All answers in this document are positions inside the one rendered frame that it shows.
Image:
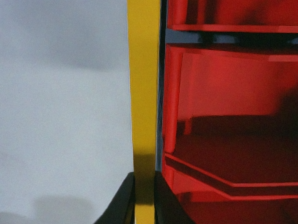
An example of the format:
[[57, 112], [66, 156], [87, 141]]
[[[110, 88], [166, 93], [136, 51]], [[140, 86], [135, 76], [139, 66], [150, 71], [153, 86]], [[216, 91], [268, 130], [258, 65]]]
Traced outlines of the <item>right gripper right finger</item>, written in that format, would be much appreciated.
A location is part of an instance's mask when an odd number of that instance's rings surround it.
[[154, 224], [196, 224], [159, 171], [155, 171], [154, 180]]

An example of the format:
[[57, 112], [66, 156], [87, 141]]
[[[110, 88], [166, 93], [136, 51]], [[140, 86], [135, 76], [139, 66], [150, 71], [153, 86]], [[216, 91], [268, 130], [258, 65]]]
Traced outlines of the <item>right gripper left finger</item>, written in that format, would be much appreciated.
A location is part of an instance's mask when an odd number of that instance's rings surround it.
[[109, 205], [93, 224], [135, 224], [135, 178], [129, 172]]

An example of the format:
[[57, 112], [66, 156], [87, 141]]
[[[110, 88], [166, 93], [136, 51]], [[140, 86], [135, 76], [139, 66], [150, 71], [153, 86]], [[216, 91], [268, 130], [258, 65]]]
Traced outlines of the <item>red open bin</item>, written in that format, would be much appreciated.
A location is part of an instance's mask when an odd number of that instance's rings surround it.
[[298, 44], [166, 43], [162, 139], [233, 187], [298, 185]]
[[232, 187], [165, 156], [164, 145], [162, 175], [197, 224], [298, 224], [298, 185]]
[[298, 33], [298, 0], [168, 0], [167, 29]]

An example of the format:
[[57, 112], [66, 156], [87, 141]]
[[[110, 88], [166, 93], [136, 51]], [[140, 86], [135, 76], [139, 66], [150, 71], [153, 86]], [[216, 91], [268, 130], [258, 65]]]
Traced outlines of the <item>grey metal shelf rack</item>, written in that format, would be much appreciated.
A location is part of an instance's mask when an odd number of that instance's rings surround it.
[[[268, 43], [298, 44], [298, 33], [251, 33], [167, 29], [168, 0], [160, 0], [157, 130], [155, 171], [162, 173], [162, 125], [166, 43]], [[157, 150], [158, 149], [158, 150]]]

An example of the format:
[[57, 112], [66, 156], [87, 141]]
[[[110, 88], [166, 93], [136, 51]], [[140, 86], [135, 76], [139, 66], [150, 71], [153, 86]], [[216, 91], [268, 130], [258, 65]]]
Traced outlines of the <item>yellow bar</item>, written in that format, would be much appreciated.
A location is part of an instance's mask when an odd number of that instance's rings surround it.
[[127, 0], [136, 224], [154, 224], [160, 0]]

